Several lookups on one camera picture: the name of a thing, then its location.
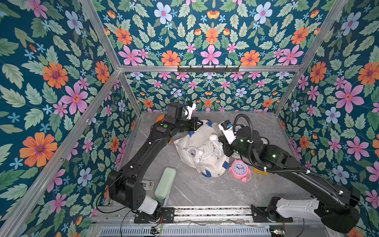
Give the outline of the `pink alarm clock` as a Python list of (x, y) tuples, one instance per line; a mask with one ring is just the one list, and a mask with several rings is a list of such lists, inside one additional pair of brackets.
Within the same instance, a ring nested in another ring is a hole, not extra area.
[(252, 177), (252, 170), (241, 160), (234, 160), (229, 171), (232, 176), (243, 183), (247, 183)]

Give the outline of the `white canvas tote bag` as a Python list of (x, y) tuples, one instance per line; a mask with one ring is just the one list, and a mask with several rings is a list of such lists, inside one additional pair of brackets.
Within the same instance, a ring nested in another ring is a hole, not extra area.
[(230, 158), (224, 155), (222, 143), (219, 141), (221, 151), (219, 159), (206, 157), (206, 142), (211, 133), (219, 137), (220, 130), (217, 123), (207, 119), (203, 120), (203, 126), (197, 131), (190, 131), (186, 136), (174, 141), (181, 161), (207, 178), (220, 177), (231, 166)]

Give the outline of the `yellow square alarm clock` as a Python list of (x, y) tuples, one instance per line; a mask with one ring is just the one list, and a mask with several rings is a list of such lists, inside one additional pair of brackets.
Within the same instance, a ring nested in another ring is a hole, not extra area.
[(256, 173), (256, 174), (261, 174), (261, 175), (265, 175), (265, 176), (269, 175), (268, 172), (261, 171), (259, 169), (256, 169), (255, 167), (253, 168), (253, 172)]

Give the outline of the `white twin-bell alarm clock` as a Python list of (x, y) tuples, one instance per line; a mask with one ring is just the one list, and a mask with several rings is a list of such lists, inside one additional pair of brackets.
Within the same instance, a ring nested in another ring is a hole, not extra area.
[(208, 137), (208, 141), (206, 142), (206, 157), (211, 157), (215, 159), (219, 159), (221, 156), (221, 151), (218, 144), (218, 136), (215, 133), (211, 133)]

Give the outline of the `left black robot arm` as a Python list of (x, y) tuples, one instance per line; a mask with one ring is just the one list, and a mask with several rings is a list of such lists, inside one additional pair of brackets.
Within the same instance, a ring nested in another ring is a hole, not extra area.
[(119, 171), (111, 171), (107, 185), (109, 197), (131, 210), (153, 215), (159, 206), (158, 201), (147, 196), (142, 180), (159, 152), (177, 133), (197, 131), (203, 122), (192, 113), (194, 102), (185, 105), (170, 103), (167, 112), (151, 126), (150, 135), (139, 151)]

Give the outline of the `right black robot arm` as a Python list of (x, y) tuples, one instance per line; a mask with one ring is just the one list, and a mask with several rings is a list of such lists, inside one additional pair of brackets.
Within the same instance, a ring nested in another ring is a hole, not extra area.
[(219, 125), (222, 135), (219, 141), (227, 157), (237, 155), (231, 165), (232, 171), (241, 177), (242, 167), (254, 168), (263, 173), (279, 175), (311, 194), (308, 200), (271, 198), (261, 216), (272, 222), (291, 218), (320, 221), (329, 229), (347, 234), (360, 219), (356, 208), (360, 192), (356, 188), (340, 187), (326, 180), (311, 169), (302, 166), (282, 148), (265, 142), (245, 114), (238, 114), (233, 122), (225, 120)]

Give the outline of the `pale green oblong case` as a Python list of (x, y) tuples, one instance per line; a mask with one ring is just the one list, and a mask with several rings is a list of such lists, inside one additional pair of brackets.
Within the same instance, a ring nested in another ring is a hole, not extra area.
[(157, 200), (165, 200), (168, 197), (175, 181), (176, 174), (176, 169), (171, 167), (165, 168), (154, 193)]

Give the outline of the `black hook rail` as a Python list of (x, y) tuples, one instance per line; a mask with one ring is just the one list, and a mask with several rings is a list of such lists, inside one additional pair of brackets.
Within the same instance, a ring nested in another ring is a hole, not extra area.
[(239, 66), (178, 66), (177, 72), (183, 73), (234, 73), (239, 72)]

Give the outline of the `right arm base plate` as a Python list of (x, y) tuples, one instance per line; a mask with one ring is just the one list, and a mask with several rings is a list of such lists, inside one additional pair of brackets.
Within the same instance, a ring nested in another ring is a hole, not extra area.
[(250, 209), (255, 223), (293, 223), (293, 218), (283, 218), (276, 211), (267, 211), (266, 207), (250, 205)]

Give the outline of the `white wall light switch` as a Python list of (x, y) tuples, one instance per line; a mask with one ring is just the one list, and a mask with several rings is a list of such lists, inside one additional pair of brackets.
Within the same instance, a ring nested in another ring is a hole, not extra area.
[(154, 181), (153, 180), (142, 180), (141, 185), (147, 191), (154, 189)]

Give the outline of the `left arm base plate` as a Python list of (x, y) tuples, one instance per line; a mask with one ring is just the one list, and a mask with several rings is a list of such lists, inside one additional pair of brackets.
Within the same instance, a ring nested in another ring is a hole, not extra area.
[(134, 218), (135, 224), (172, 224), (174, 223), (175, 208), (159, 207), (153, 214), (137, 211)]

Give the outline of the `aluminium front rail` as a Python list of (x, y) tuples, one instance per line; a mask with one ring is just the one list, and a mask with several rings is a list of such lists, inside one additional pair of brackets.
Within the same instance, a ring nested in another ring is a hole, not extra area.
[[(255, 223), (252, 218), (250, 206), (175, 206), (174, 223), (179, 222), (226, 222), (226, 221), (244, 221)], [(130, 211), (123, 208), (117, 212), (100, 213), (93, 218), (93, 222), (117, 222), (130, 220), (134, 223), (137, 211)], [(288, 217), (293, 218), (293, 222), (302, 219), (320, 222), (321, 219), (308, 212), (292, 212)]]

